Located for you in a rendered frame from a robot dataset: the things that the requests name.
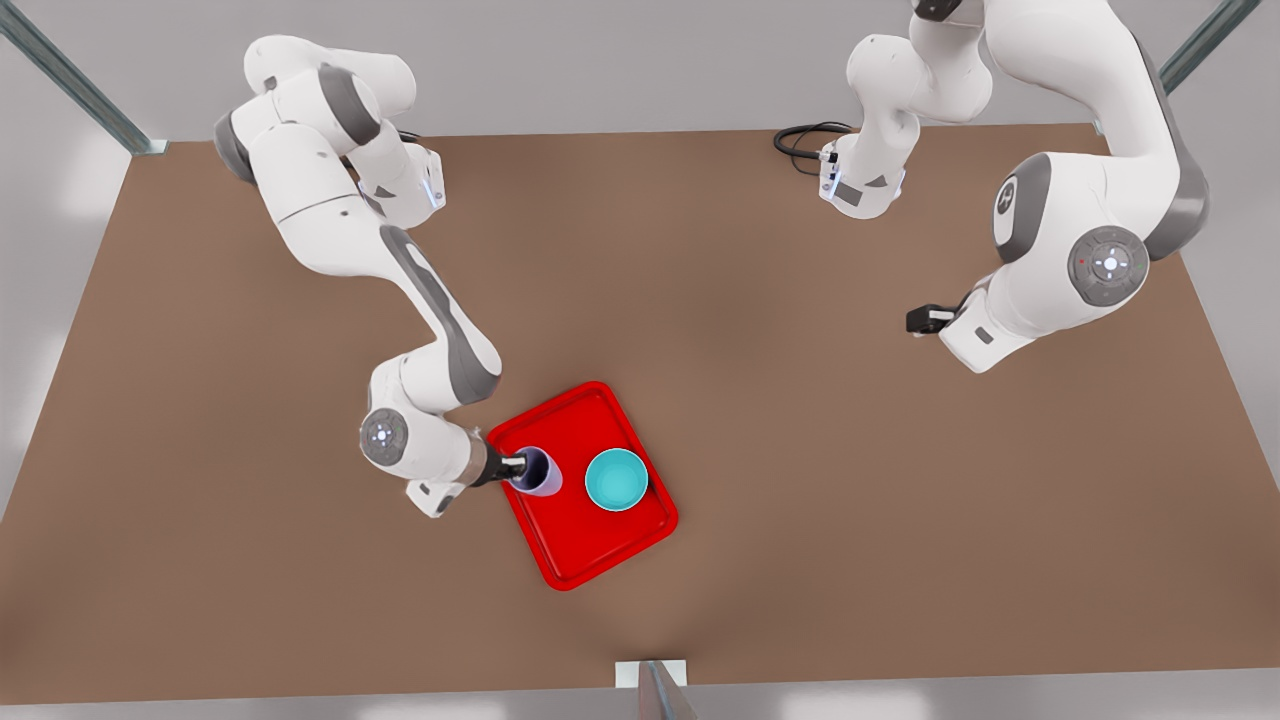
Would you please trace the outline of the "lavender cup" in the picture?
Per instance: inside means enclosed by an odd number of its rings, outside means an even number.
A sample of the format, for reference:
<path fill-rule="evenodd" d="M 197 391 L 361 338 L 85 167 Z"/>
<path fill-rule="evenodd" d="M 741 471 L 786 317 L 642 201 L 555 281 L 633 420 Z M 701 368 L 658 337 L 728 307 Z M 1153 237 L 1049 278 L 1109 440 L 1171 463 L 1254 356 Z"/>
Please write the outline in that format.
<path fill-rule="evenodd" d="M 525 447 L 517 452 L 524 470 L 509 479 L 515 489 L 534 497 L 549 497 L 561 491 L 563 475 L 556 461 L 541 448 Z"/>

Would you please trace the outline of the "red plastic tray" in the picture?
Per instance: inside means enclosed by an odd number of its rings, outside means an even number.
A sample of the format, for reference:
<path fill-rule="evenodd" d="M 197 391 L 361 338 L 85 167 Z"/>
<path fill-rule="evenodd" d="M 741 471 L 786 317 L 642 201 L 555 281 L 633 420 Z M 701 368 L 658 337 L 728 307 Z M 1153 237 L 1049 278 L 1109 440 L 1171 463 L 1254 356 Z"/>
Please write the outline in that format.
<path fill-rule="evenodd" d="M 536 447 L 559 468 L 553 495 L 506 491 L 545 583 L 571 591 L 675 532 L 678 510 L 612 388 L 589 380 L 500 423 L 504 454 Z"/>

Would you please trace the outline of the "teal bowl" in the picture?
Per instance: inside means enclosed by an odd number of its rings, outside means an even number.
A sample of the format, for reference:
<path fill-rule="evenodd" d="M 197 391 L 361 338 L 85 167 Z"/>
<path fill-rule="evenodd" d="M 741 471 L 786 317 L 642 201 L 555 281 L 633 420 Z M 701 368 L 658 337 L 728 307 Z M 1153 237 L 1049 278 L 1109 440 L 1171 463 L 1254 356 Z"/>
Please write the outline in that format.
<path fill-rule="evenodd" d="M 643 459 L 627 448 L 608 448 L 589 464 L 584 477 L 588 497 L 609 512 L 635 507 L 646 493 L 649 474 Z"/>

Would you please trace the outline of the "silver frame post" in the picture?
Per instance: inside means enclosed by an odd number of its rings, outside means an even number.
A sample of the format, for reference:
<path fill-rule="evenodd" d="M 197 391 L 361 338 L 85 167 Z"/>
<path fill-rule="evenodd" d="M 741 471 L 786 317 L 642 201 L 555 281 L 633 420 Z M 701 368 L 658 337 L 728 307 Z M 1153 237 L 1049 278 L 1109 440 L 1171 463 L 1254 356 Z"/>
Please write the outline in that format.
<path fill-rule="evenodd" d="M 1252 117 L 1280 95 L 1280 0 L 1108 0 L 1134 33 L 1183 129 L 1207 111 Z"/>
<path fill-rule="evenodd" d="M 699 720 L 685 693 L 687 678 L 684 659 L 614 664 L 614 687 L 637 693 L 637 720 Z"/>
<path fill-rule="evenodd" d="M 160 156 L 168 141 L 148 137 L 28 18 L 0 0 L 0 36 L 133 156 Z"/>

